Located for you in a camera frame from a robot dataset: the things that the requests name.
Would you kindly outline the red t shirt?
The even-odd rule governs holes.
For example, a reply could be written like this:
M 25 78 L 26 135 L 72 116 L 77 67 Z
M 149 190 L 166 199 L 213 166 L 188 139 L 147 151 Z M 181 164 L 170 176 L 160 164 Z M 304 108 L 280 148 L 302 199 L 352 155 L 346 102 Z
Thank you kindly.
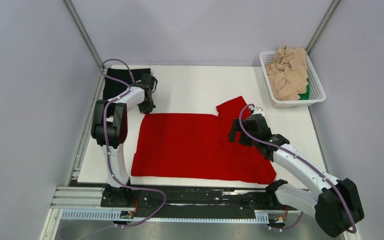
M 238 96 L 217 114 L 152 113 L 141 123 L 131 174 L 134 177 L 194 178 L 268 185 L 277 174 L 255 147 L 230 142 L 233 120 L 246 118 Z

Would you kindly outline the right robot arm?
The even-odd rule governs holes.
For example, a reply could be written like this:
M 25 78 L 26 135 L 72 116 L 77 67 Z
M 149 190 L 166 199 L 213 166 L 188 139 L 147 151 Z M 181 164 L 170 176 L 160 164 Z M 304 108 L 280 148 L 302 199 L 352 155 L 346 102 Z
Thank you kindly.
M 330 237 L 343 232 L 356 232 L 356 224 L 365 218 L 357 185 L 320 170 L 303 157 L 290 141 L 281 134 L 273 134 L 261 113 L 232 122 L 228 140 L 235 142 L 239 133 L 239 143 L 254 147 L 269 161 L 283 167 L 306 189 L 300 189 L 287 180 L 278 179 L 265 190 L 266 204 L 272 209 L 281 205 L 291 206 L 313 217 L 318 226 Z

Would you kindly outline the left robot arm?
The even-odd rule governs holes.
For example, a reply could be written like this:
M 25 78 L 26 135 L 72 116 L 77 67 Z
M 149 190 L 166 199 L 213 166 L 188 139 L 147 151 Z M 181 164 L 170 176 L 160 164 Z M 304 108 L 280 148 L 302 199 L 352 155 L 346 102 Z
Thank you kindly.
M 101 147 L 107 167 L 107 184 L 103 188 L 101 206 L 106 208 L 128 207 L 133 202 L 130 176 L 127 172 L 124 142 L 128 135 L 128 112 L 138 107 L 141 114 L 149 114 L 156 107 L 152 98 L 158 81 L 144 73 L 138 82 L 108 100 L 95 104 L 91 136 Z

